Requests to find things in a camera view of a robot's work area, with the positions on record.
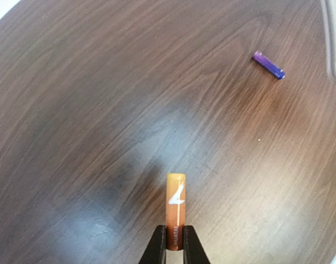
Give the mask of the orange AAA battery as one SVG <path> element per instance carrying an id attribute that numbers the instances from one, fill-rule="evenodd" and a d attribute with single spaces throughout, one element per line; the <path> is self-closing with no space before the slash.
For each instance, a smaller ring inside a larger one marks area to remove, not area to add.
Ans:
<path id="1" fill-rule="evenodd" d="M 166 248 L 183 249 L 183 228 L 186 221 L 186 175 L 169 173 L 166 181 Z"/>

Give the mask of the purple AAA battery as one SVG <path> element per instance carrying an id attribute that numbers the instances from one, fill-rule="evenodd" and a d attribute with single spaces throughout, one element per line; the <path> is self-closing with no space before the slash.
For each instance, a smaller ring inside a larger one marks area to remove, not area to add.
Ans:
<path id="1" fill-rule="evenodd" d="M 286 76 L 285 72 L 260 51 L 255 51 L 255 53 L 252 56 L 252 59 L 256 61 L 259 65 L 261 65 L 269 73 L 271 73 L 278 80 L 282 80 L 285 78 Z"/>

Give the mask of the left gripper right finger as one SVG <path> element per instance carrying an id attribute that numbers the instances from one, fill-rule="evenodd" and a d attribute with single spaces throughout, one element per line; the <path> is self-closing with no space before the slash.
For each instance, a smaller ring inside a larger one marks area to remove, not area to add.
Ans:
<path id="1" fill-rule="evenodd" d="M 183 229 L 183 263 L 210 264 L 207 254 L 192 225 L 186 225 Z"/>

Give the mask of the white remote control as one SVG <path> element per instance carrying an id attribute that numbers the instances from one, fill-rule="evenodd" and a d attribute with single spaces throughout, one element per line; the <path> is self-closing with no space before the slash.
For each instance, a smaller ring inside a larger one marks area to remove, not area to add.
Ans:
<path id="1" fill-rule="evenodd" d="M 336 80 L 336 0 L 321 1 L 326 37 L 327 70 Z"/>

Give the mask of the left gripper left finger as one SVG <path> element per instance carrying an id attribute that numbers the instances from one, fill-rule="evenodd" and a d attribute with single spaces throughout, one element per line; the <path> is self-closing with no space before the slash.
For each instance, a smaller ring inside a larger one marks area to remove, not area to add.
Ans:
<path id="1" fill-rule="evenodd" d="M 166 226 L 158 225 L 145 248 L 139 264 L 166 263 Z"/>

